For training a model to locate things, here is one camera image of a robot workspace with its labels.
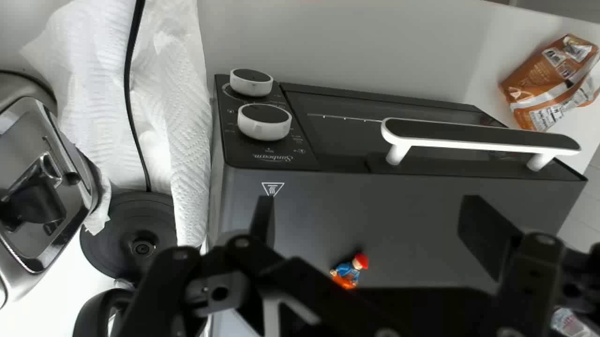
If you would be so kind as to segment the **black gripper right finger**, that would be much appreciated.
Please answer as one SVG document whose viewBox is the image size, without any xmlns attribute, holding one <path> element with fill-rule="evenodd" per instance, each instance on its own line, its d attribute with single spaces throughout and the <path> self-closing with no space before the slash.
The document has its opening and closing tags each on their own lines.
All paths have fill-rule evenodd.
<svg viewBox="0 0 600 337">
<path fill-rule="evenodd" d="M 496 283 L 477 334 L 481 337 L 545 337 L 556 300 L 564 246 L 543 233 L 524 235 L 485 199 L 466 195 L 457 235 Z"/>
</svg>

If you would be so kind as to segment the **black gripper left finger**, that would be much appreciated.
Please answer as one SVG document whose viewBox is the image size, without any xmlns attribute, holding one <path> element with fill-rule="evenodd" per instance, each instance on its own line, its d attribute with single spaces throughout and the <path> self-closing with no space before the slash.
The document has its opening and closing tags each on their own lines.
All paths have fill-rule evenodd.
<svg viewBox="0 0 600 337">
<path fill-rule="evenodd" d="M 237 274 L 260 293 L 286 294 L 282 276 L 286 259 L 275 250 L 275 199 L 258 197 L 247 231 L 235 231 L 224 242 L 226 270 Z"/>
</svg>

